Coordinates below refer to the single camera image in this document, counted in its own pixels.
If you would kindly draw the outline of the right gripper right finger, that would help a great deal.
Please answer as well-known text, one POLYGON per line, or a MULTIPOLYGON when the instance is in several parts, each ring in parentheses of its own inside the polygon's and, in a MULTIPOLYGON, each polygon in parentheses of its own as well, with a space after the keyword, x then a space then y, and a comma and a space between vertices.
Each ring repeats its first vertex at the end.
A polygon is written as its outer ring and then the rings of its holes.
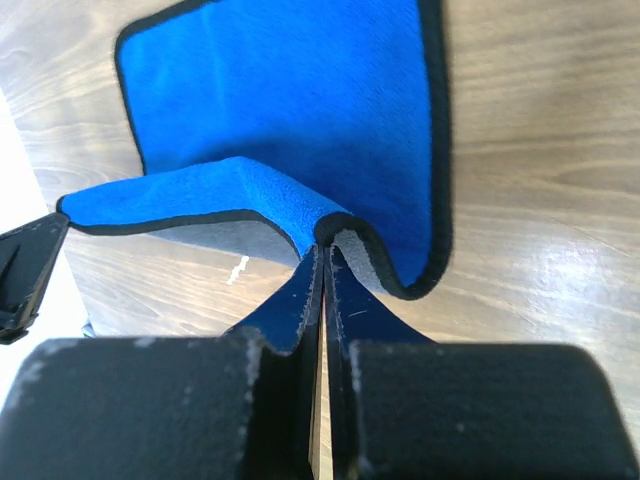
POLYGON ((635 479, 600 366, 563 344, 438 343, 324 252, 338 479, 635 479))

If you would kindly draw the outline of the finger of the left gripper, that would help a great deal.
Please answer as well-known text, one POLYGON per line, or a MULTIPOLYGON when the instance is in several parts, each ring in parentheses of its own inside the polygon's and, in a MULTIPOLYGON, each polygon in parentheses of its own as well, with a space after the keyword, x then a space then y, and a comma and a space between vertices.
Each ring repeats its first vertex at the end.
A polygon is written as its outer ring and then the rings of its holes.
POLYGON ((1 235, 1 343, 28 334, 39 314, 53 268, 69 228, 50 213, 1 235))

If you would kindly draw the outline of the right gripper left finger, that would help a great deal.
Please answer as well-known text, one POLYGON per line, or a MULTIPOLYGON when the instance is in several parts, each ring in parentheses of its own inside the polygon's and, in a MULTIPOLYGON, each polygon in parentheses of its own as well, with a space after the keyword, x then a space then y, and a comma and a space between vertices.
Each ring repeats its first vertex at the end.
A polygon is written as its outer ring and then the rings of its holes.
POLYGON ((322 255, 218 337, 56 339, 1 413, 5 479, 309 479, 322 255))

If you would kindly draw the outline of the blue and grey towel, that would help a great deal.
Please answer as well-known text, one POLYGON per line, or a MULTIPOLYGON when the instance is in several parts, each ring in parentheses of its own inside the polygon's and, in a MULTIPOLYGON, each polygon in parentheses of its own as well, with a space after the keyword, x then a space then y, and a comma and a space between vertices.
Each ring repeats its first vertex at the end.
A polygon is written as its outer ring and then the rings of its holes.
POLYGON ((71 225, 131 235, 258 220, 304 254, 345 230, 414 300, 452 247, 439 1, 182 1, 127 25, 114 62, 137 177, 62 196, 71 225))

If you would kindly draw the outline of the white scrap on table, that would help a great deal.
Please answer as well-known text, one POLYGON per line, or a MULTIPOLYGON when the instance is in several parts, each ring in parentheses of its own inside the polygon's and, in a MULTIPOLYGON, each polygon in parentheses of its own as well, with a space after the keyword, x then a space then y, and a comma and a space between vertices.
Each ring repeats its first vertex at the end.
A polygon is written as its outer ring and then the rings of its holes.
POLYGON ((240 274, 246 270, 246 267, 247 267, 247 264, 248 264, 249 261, 250 261, 250 257, 249 256, 243 255, 240 258, 238 264, 235 265, 232 268, 232 270, 231 270, 231 272, 230 272, 230 274, 229 274, 229 276, 227 278, 227 281, 226 281, 227 285, 233 285, 234 284, 234 282, 239 278, 240 274))

